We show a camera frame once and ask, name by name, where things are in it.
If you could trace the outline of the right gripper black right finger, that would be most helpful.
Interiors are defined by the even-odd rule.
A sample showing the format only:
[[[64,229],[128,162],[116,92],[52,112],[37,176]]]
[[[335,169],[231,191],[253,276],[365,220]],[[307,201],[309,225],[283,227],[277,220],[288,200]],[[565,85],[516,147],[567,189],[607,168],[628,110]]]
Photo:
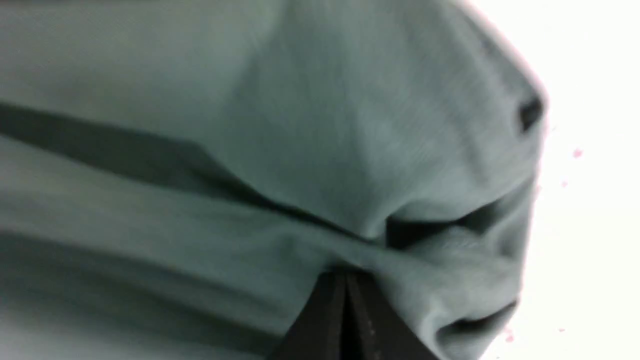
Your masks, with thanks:
[[[346,360],[436,360],[393,309],[375,278],[345,273]]]

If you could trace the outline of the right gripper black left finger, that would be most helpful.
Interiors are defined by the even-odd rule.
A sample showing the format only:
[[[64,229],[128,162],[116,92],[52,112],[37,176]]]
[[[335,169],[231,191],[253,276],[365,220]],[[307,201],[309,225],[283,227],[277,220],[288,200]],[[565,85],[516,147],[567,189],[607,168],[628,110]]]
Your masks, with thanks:
[[[345,303],[345,276],[337,272],[321,274],[302,311],[267,358],[339,360]]]

